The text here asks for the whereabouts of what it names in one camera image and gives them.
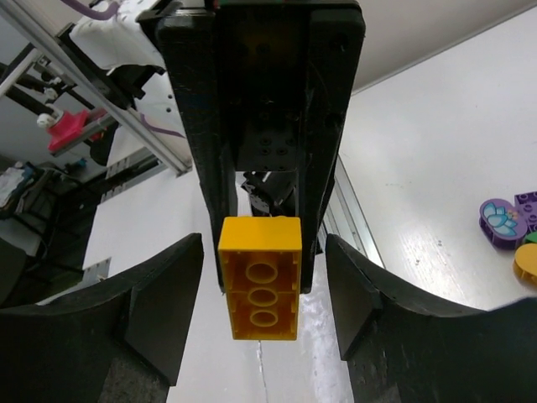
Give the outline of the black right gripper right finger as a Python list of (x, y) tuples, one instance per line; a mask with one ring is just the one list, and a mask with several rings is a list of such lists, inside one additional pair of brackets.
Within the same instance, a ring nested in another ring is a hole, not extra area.
[(433, 295), (326, 240), (341, 359), (357, 402), (533, 402), (536, 300), (491, 311)]

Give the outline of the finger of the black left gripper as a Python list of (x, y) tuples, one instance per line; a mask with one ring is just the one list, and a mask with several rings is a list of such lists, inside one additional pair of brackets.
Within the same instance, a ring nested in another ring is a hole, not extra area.
[(365, 31), (360, 8), (318, 8), (310, 14), (300, 133), (300, 291), (304, 294), (312, 287), (317, 234), (334, 186), (335, 161)]
[(211, 223), (214, 254), (224, 219), (237, 213), (235, 168), (221, 128), (213, 14), (171, 14), (157, 41), (196, 166)]

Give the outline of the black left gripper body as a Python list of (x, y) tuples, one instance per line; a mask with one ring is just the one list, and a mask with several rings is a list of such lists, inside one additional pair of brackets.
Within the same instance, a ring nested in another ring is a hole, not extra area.
[(293, 172), (319, 1), (215, 1), (222, 158), (234, 171)]

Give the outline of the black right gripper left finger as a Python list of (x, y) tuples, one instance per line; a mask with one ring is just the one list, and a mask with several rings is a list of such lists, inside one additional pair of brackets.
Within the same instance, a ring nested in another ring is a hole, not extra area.
[(164, 402), (177, 383), (204, 259), (192, 233), (46, 305), (1, 311), (4, 402)]

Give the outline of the yellow oval lego piece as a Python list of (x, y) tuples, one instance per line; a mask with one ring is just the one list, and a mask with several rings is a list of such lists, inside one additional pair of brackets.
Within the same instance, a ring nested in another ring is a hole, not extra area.
[(537, 281), (537, 245), (527, 243), (514, 253), (514, 273), (523, 281), (536, 285)]

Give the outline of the yellow 2x4 lego brick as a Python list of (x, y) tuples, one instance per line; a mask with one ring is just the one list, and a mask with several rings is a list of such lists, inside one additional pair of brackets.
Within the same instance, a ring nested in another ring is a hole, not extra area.
[(294, 341), (300, 301), (300, 219), (226, 217), (217, 252), (232, 337)]

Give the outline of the green rounded lego piece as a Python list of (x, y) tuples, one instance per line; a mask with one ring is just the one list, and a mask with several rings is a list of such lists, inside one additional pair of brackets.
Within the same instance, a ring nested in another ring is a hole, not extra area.
[(537, 243), (537, 232), (528, 233), (524, 237), (523, 245)]

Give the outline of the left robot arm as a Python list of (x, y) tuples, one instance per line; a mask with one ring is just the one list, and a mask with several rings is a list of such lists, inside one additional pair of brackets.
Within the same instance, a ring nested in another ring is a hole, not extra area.
[(242, 171), (255, 213), (300, 219), (307, 293), (365, 36), (356, 1), (102, 1), (61, 39), (121, 107), (134, 79), (104, 70), (168, 75), (213, 238)]

